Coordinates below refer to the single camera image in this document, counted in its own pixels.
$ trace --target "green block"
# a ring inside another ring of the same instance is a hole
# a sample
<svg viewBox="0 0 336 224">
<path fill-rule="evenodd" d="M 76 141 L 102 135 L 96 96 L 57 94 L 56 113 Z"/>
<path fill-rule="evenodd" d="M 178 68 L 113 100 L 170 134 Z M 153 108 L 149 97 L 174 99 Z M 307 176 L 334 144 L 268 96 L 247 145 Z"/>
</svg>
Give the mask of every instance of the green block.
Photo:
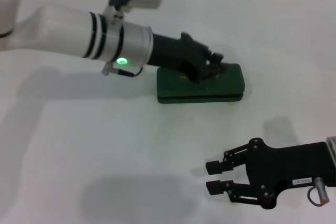
<svg viewBox="0 0 336 224">
<path fill-rule="evenodd" d="M 239 64 L 228 64 L 224 73 L 194 84 L 187 76 L 169 69 L 159 68 L 157 100 L 162 104 L 237 102 L 243 98 L 245 82 Z"/>
</svg>

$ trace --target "white table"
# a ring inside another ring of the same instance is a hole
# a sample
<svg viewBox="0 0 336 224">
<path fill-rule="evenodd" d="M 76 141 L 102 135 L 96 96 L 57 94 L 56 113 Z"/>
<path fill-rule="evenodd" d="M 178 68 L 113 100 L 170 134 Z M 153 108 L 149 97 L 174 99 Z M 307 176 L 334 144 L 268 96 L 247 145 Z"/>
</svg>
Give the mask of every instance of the white table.
<svg viewBox="0 0 336 224">
<path fill-rule="evenodd" d="M 108 0 L 23 0 L 100 12 Z M 334 0 L 164 0 L 127 21 L 195 39 L 241 64 L 238 103 L 160 105 L 155 68 L 104 77 L 101 62 L 0 53 L 1 224 L 333 223 L 307 188 L 274 210 L 209 196 L 205 182 L 248 182 L 245 168 L 208 176 L 207 161 L 262 137 L 272 147 L 336 135 Z"/>
</svg>

